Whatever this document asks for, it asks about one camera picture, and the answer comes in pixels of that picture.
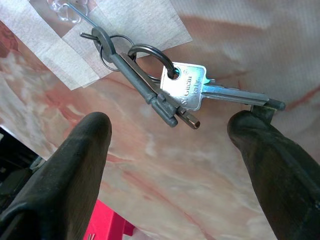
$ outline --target black object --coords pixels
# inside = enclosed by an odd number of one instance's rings
[[[0,185],[0,214],[11,204],[32,175],[29,168],[15,170]]]
[[[0,215],[0,240],[80,240],[102,179],[111,123],[94,112],[72,130]]]
[[[279,240],[320,240],[320,166],[254,107],[228,123],[262,210]]]
[[[0,182],[10,173],[29,168],[38,155],[0,127]]]

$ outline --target key head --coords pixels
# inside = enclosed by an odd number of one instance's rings
[[[202,87],[208,83],[207,70],[204,66],[188,63],[174,62],[174,67],[179,70],[177,79],[170,79],[164,67],[160,87],[173,97],[182,107],[196,111],[201,107]]]
[[[101,27],[97,26],[92,28],[91,34],[99,39],[99,41],[94,40],[95,48],[100,51],[100,46],[103,47],[102,57],[105,59],[108,63],[112,63],[112,60],[110,59],[111,55],[116,54],[115,45],[111,41],[110,36],[106,33],[105,30],[103,30]]]

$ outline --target silver key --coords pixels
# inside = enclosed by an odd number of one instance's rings
[[[180,62],[174,62],[174,66],[179,70],[179,77],[170,79],[164,67],[160,88],[187,110],[199,110],[203,98],[255,106],[263,106],[269,101],[269,97],[263,93],[242,91],[215,84],[214,79],[207,79],[207,70],[204,66]]]

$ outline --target marble wall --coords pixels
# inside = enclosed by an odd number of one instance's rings
[[[284,101],[272,123],[320,163],[320,2],[172,4],[193,41],[165,53],[206,66],[225,86]],[[152,57],[139,64],[161,74]],[[227,135],[230,117],[247,108],[205,99],[198,130],[170,128],[120,73],[70,91],[0,24],[0,124],[49,158],[86,114],[106,113],[112,140],[99,199],[154,240],[275,239]]]

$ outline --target red plastic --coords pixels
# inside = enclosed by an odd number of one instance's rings
[[[94,234],[93,240],[122,240],[123,234],[133,235],[135,226],[97,200],[83,240]]]

